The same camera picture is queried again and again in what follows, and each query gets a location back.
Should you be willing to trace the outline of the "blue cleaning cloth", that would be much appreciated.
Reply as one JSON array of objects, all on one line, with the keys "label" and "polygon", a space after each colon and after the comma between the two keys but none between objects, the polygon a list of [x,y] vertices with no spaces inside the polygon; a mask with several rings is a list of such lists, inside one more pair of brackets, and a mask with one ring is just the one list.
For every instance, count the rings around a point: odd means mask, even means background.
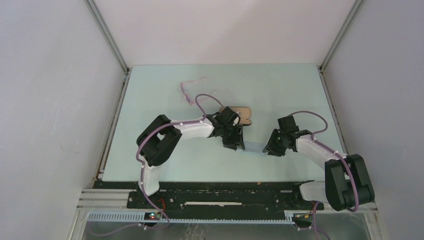
[{"label": "blue cleaning cloth", "polygon": [[242,153],[252,154],[257,156],[266,156],[267,154],[263,152],[265,146],[266,145],[261,142],[246,141],[244,143],[244,150],[242,150]]}]

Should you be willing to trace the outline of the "pink transparent sunglasses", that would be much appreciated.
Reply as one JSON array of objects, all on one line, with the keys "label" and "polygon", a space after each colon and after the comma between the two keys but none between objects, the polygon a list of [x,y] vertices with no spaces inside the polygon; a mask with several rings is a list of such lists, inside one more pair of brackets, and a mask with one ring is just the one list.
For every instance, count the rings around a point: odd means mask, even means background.
[{"label": "pink transparent sunglasses", "polygon": [[190,106],[196,104],[196,96],[206,93],[208,78],[203,76],[196,80],[188,80],[180,83],[180,90],[183,98]]}]

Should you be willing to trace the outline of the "black glasses case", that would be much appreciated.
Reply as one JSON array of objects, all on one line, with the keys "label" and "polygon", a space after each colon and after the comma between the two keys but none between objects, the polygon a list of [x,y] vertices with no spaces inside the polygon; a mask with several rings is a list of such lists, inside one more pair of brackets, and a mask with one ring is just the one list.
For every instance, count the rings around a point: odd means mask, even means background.
[{"label": "black glasses case", "polygon": [[226,126],[250,126],[252,121],[252,110],[249,107],[226,106],[221,107],[218,115],[215,117],[217,121]]}]

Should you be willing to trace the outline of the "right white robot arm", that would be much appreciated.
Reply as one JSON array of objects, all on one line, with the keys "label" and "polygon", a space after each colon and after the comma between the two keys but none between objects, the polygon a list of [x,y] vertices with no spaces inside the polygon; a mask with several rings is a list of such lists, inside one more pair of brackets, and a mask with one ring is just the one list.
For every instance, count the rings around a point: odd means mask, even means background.
[{"label": "right white robot arm", "polygon": [[334,210],[356,212],[360,205],[375,200],[375,191],[359,154],[346,154],[325,145],[316,134],[301,130],[292,115],[279,118],[263,152],[283,157],[287,150],[302,154],[324,170],[323,181],[305,181],[295,187],[291,204],[304,209],[310,202],[328,203]]}]

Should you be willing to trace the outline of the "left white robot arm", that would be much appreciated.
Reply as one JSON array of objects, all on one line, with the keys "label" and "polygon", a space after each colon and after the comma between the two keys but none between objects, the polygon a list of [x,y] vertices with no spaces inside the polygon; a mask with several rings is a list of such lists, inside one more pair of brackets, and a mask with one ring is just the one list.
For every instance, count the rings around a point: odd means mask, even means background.
[{"label": "left white robot arm", "polygon": [[218,112],[194,120],[175,121],[166,115],[157,116],[138,136],[136,160],[142,164],[138,201],[145,208],[158,202],[159,177],[162,165],[170,158],[181,140],[220,137],[224,148],[245,150],[243,128],[252,124],[248,107],[221,107]]}]

